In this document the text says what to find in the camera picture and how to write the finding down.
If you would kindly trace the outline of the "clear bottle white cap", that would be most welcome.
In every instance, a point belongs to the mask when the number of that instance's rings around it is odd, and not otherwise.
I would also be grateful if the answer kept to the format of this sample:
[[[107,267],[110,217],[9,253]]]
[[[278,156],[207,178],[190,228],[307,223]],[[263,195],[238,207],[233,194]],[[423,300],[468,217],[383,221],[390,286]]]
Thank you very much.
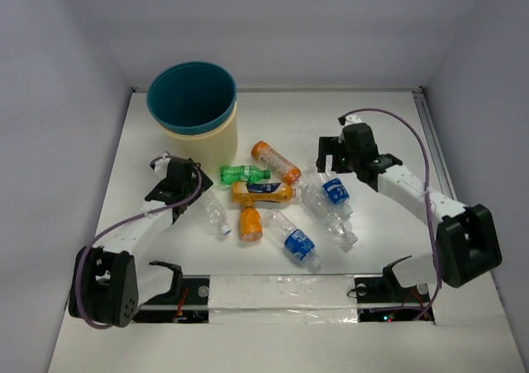
[[[218,200],[216,195],[208,190],[204,192],[198,200],[204,217],[220,237],[227,237],[231,234],[231,226],[228,224],[226,210]]]

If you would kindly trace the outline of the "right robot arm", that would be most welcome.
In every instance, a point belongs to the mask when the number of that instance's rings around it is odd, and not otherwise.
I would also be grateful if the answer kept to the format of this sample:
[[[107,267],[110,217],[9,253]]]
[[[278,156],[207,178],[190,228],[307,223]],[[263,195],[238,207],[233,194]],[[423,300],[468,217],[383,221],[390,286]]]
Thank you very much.
[[[387,299],[399,300],[420,284],[459,288],[502,264],[490,210],[445,196],[396,156],[380,153],[369,125],[354,123],[343,127],[339,136],[320,137],[316,167],[323,171],[327,164],[337,174],[355,174],[427,226],[431,253],[407,257],[393,266],[393,273],[380,281]]]

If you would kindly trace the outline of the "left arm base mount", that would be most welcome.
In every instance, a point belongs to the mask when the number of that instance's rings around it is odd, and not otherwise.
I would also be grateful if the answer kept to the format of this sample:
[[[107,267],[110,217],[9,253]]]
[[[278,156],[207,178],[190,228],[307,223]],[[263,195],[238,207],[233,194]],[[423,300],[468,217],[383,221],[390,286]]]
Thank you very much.
[[[134,323],[208,323],[210,277],[185,275],[180,265],[152,261],[140,276]]]

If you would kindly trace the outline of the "clear bottle blue label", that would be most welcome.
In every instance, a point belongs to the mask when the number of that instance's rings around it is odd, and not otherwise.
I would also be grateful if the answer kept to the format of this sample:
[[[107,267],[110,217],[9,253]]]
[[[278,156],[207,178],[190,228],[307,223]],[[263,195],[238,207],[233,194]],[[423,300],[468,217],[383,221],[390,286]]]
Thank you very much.
[[[323,195],[331,206],[342,218],[348,219],[353,213],[353,209],[350,206],[350,195],[345,185],[338,177],[327,172],[317,173],[317,180]]]
[[[311,272],[321,269],[322,258],[313,241],[279,210],[270,209],[263,224],[273,243],[296,265]]]

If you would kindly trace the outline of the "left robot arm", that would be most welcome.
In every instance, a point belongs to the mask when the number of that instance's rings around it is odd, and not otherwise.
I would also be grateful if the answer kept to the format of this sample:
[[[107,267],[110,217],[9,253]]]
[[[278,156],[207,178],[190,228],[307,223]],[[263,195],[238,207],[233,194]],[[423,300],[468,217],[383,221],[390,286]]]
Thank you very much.
[[[139,212],[103,230],[77,254],[68,310],[91,328],[124,328],[151,300],[179,303],[187,295],[180,265],[141,263],[160,235],[197,202],[212,181],[191,158],[164,153],[150,162],[160,181]]]

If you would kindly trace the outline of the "small orange bottle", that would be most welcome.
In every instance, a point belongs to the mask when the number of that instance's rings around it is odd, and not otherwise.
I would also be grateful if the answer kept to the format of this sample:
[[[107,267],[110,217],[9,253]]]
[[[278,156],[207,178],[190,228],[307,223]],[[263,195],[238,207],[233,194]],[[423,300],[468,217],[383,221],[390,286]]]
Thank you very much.
[[[241,204],[239,225],[242,241],[256,242],[262,238],[261,216],[252,201],[245,201]]]

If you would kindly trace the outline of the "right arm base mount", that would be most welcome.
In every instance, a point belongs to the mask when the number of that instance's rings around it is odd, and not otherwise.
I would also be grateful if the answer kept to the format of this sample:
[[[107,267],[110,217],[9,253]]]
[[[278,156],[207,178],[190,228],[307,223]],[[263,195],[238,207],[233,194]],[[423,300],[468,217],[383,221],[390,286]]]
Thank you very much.
[[[411,322],[429,304],[428,289],[421,294],[418,285],[404,288],[393,273],[397,263],[409,258],[411,256],[386,265],[379,276],[355,278],[346,296],[359,305],[357,313],[361,323]]]

